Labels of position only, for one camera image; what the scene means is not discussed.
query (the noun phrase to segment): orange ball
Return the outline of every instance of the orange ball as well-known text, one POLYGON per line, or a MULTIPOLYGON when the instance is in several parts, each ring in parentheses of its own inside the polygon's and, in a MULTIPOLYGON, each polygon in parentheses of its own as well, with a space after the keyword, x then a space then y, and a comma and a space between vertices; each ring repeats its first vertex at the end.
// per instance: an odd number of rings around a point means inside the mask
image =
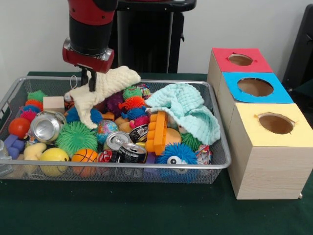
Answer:
MULTIPOLYGON (((83 148, 78 150, 72 157, 72 162, 97 162, 98 153, 89 148, 83 148)), ((87 166, 74 166, 73 171, 75 174, 80 177, 90 177, 96 173, 95 167, 87 167, 87 166)))
POLYGON ((18 136, 20 140, 23 140, 30 128, 30 122, 27 119, 18 117, 11 121, 9 125, 10 135, 18 136))

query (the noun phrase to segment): red lid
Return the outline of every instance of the red lid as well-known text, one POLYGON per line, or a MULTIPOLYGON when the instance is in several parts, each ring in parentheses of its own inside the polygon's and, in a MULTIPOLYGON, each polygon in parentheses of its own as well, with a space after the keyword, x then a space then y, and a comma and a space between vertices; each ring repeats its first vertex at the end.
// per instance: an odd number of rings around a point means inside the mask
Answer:
POLYGON ((222 72, 273 72, 257 48, 213 48, 222 72))

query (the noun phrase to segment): green spiky ball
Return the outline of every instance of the green spiky ball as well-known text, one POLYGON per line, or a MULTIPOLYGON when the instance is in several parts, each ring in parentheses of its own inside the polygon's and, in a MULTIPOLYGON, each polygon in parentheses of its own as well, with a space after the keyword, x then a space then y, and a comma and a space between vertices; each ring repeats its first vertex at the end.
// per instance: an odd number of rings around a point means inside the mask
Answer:
POLYGON ((194 138, 190 133, 181 134, 181 142, 187 145, 196 152, 199 149, 199 146, 202 144, 197 138, 194 138))
POLYGON ((95 130, 91 131, 80 121, 74 121, 64 125, 56 140, 56 145, 71 157, 82 148, 96 151, 98 143, 95 130))
POLYGON ((45 96, 47 95, 43 91, 38 90, 36 92, 28 93, 27 99, 35 99, 35 100, 43 102, 45 96))
POLYGON ((133 96, 142 96, 141 89, 139 89, 138 87, 134 87, 134 86, 130 86, 124 89, 124 92, 123 92, 124 100, 133 96))

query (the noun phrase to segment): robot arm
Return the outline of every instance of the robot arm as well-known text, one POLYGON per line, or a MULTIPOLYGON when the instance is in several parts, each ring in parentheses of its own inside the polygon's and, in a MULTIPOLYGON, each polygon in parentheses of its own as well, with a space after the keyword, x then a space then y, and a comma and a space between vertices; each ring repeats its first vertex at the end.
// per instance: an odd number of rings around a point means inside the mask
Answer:
POLYGON ((68 0, 69 38, 63 45, 64 61, 82 68, 82 85, 95 90, 96 72, 106 73, 114 51, 108 48, 112 21, 118 0, 68 0))

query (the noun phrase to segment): orange toy block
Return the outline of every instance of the orange toy block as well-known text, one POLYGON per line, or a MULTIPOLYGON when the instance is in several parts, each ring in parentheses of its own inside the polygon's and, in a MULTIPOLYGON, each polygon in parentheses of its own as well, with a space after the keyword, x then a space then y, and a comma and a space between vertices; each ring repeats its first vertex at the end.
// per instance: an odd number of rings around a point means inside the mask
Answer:
POLYGON ((148 126, 146 150, 147 152, 155 152, 157 156, 161 155, 165 150, 167 133, 167 114, 159 111, 157 114, 150 116, 148 126))

